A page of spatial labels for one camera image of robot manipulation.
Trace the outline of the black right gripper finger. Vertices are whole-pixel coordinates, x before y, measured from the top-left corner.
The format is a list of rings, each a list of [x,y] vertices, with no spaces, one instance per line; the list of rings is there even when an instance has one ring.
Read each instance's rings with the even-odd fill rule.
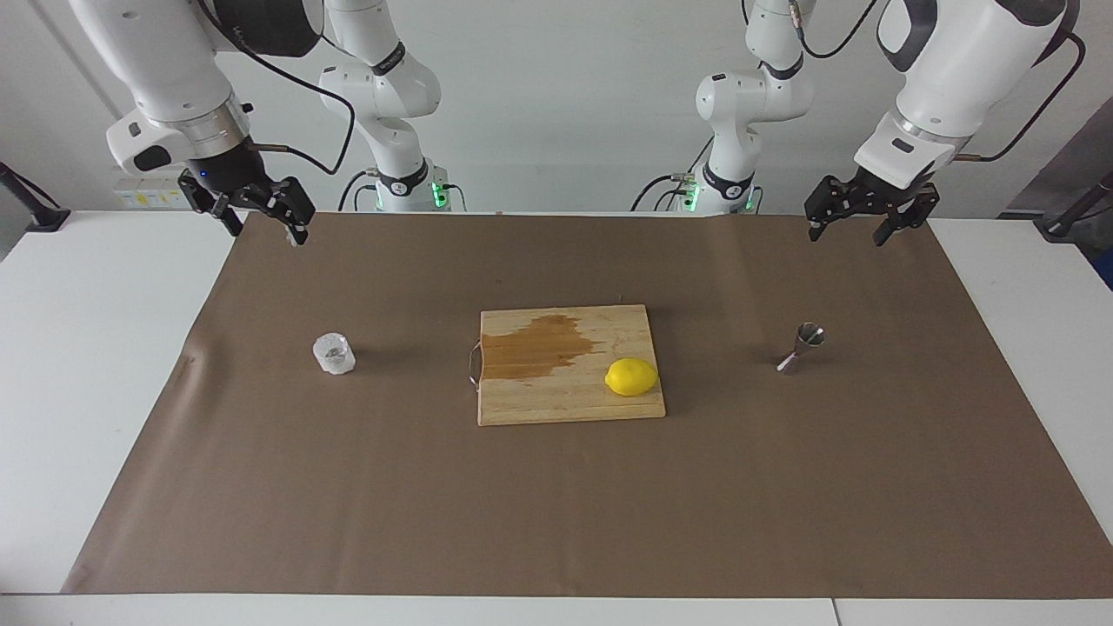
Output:
[[[190,208],[195,213],[210,215],[227,229],[232,237],[238,237],[243,229],[243,222],[238,214],[232,209],[228,203],[230,199],[224,193],[211,195],[211,190],[205,189],[189,170],[183,170],[179,174],[178,188],[183,190],[183,197],[190,203]]]
[[[259,194],[262,199],[257,211],[282,223],[290,246],[305,245],[309,239],[311,218],[317,213],[317,207],[301,182],[294,176],[270,180],[262,186]]]

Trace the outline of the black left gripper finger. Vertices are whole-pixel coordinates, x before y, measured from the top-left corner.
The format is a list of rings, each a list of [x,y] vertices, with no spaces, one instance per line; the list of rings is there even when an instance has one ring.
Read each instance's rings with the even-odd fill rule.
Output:
[[[880,247],[899,229],[918,229],[937,206],[939,194],[934,183],[922,183],[917,189],[883,190],[876,203],[885,218],[873,233],[873,242]]]
[[[818,242],[834,222],[858,215],[861,200],[863,187],[857,177],[839,180],[836,176],[824,176],[802,203],[804,216],[810,222],[811,242]]]

